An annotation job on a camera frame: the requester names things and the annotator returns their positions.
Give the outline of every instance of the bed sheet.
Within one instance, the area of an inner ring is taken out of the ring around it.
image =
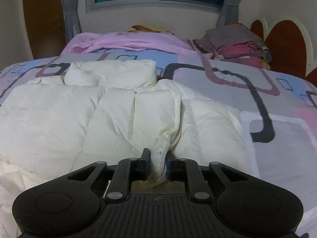
[[[14,86],[64,75],[71,62],[157,62],[157,75],[240,110],[252,175],[296,194],[304,216],[297,234],[317,237],[317,88],[287,74],[156,50],[110,50],[11,65],[0,73],[0,104]]]

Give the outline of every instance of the stack of folded fabric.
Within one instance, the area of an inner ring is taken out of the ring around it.
[[[206,31],[196,43],[216,60],[262,68],[266,57],[260,39],[244,25],[220,26]]]

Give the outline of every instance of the white quilt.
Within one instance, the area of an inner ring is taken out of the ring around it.
[[[0,237],[15,238],[11,206],[22,191],[95,161],[151,150],[151,178],[165,156],[249,172],[237,109],[174,81],[156,82],[151,60],[72,63],[66,76],[16,87],[0,107]]]

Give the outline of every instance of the wall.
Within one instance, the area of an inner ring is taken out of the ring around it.
[[[0,0],[0,70],[30,60],[23,35],[20,0]]]
[[[239,21],[251,25],[259,14],[260,0],[242,0]],[[125,31],[133,25],[164,28],[181,38],[200,38],[216,26],[218,13],[171,7],[129,7],[100,9],[86,13],[85,0],[79,0],[78,14],[84,32]]]
[[[298,18],[312,40],[314,59],[317,59],[317,0],[261,0],[260,16],[272,21],[282,15],[290,14]]]

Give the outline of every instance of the triangular cutout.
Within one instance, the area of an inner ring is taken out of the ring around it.
[[[240,175],[239,173],[236,173],[228,168],[221,167],[221,171],[225,174],[225,176],[231,181],[231,182],[237,182],[237,181],[247,181],[249,178]]]
[[[86,168],[80,172],[77,172],[77,173],[67,177],[67,179],[68,180],[75,180],[75,181],[86,181],[95,169],[96,169],[95,166],[91,166],[89,168]]]

